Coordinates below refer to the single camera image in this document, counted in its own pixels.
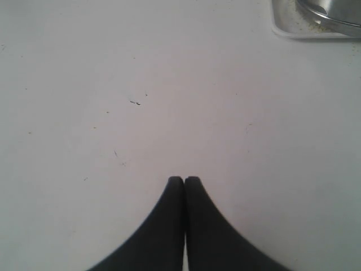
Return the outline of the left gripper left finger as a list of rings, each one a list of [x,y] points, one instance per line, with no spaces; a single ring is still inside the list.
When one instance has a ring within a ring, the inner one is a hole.
[[[91,270],[182,270],[185,243],[185,190],[170,177],[151,213],[115,251]]]

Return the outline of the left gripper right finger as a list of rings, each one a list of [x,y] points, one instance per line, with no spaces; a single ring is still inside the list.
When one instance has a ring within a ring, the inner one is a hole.
[[[189,270],[287,270],[235,230],[200,178],[186,178],[184,188]]]

